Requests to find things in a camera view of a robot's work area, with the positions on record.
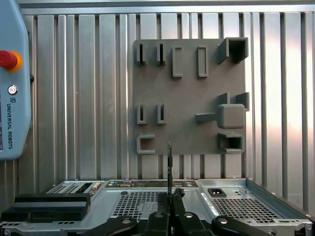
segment ventilation grille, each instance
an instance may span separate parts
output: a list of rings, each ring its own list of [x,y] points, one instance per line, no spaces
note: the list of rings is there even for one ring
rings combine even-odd
[[[158,194],[160,192],[131,192],[121,195],[113,216],[127,215],[140,220],[145,211],[158,210]]]
[[[59,221],[59,225],[72,225],[74,224],[74,221]]]
[[[20,223],[4,223],[0,224],[1,226],[18,226]]]
[[[68,187],[68,185],[62,184],[62,185],[54,188],[51,192],[48,192],[48,193],[53,193],[53,194],[62,193],[64,191],[64,189],[67,187]]]
[[[63,193],[73,193],[74,190],[76,190],[79,186],[83,185],[82,183],[75,183],[68,189],[66,189]]]
[[[220,215],[236,220],[255,220],[257,223],[274,223],[278,217],[256,199],[213,199]]]

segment black power socket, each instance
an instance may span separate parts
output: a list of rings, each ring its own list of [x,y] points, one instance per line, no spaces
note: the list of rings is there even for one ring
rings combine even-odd
[[[226,197],[226,194],[220,188],[208,188],[208,192],[212,197]]]

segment red emergency stop button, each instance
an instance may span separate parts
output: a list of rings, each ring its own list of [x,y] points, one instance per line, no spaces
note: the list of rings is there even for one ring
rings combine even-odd
[[[0,51],[0,66],[5,69],[13,69],[19,61],[16,55],[10,51]]]

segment corrugated metal wall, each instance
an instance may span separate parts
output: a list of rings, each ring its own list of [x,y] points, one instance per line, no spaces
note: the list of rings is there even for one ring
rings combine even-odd
[[[27,152],[0,162],[0,210],[15,195],[44,191],[62,179],[165,178],[165,156],[136,155],[129,143],[134,40],[244,36],[250,39],[251,94],[246,152],[183,153],[174,157],[173,176],[252,177],[315,213],[312,12],[23,11],[35,76],[33,126]]]

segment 3d printed holder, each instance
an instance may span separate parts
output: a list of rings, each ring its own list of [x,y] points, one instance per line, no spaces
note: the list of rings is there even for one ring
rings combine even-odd
[[[247,38],[135,41],[137,154],[243,152],[247,56]]]

